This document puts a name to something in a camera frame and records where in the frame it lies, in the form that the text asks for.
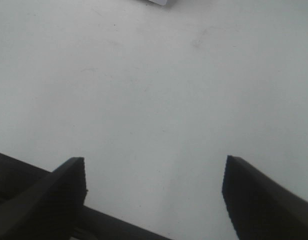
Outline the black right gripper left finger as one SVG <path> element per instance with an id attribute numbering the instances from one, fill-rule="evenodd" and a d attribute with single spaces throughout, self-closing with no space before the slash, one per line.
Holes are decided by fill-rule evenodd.
<path id="1" fill-rule="evenodd" d="M 0 240 L 69 240 L 86 195 L 84 158 L 72 157 L 0 205 Z"/>

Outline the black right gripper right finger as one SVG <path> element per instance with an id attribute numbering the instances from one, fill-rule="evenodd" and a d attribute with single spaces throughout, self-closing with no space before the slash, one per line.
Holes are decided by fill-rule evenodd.
<path id="1" fill-rule="evenodd" d="M 243 158 L 227 157 L 221 193 L 240 240 L 308 240 L 308 201 Z"/>

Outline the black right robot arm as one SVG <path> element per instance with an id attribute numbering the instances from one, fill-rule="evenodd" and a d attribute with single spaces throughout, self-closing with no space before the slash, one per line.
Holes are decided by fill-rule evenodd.
<path id="1" fill-rule="evenodd" d="M 240 240 L 308 240 L 308 201 L 241 157 L 229 155 L 222 196 Z M 85 162 L 53 171 L 0 153 L 0 240 L 160 240 L 85 206 Z"/>

